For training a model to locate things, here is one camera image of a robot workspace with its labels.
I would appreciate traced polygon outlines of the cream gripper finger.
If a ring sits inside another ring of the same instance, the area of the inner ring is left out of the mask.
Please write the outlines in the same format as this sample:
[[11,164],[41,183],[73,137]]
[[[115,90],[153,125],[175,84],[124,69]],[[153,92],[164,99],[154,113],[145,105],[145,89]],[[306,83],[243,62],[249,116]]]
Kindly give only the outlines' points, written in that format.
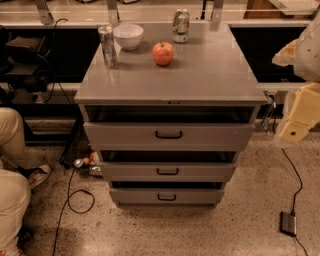
[[309,132],[310,128],[295,121],[284,122],[279,131],[279,138],[287,143],[298,143]]

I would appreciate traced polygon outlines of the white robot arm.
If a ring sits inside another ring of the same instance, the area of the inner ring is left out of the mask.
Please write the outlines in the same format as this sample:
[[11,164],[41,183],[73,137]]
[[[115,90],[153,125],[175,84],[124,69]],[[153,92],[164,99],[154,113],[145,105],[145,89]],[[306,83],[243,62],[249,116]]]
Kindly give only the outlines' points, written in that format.
[[278,133],[282,142],[295,144],[320,122],[320,13],[298,39],[274,55],[272,63],[292,65],[294,74],[307,82],[296,92],[287,120]]

